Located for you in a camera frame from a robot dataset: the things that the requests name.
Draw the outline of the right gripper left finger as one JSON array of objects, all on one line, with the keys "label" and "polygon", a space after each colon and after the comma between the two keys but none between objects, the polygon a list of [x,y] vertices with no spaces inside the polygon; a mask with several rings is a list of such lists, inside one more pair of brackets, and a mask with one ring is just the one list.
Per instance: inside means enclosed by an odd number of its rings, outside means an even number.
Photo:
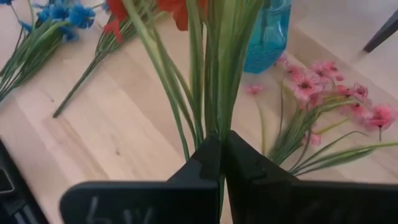
[{"label": "right gripper left finger", "polygon": [[61,197],[64,223],[216,224],[221,142],[208,136],[166,181],[83,182]]}]

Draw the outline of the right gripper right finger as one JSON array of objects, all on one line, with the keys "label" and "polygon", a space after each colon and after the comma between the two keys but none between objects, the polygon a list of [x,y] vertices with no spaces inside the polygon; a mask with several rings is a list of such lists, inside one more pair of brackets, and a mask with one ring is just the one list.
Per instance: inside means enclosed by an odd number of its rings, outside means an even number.
[{"label": "right gripper right finger", "polygon": [[397,224],[397,186],[299,180],[231,131],[224,171],[234,223]]}]

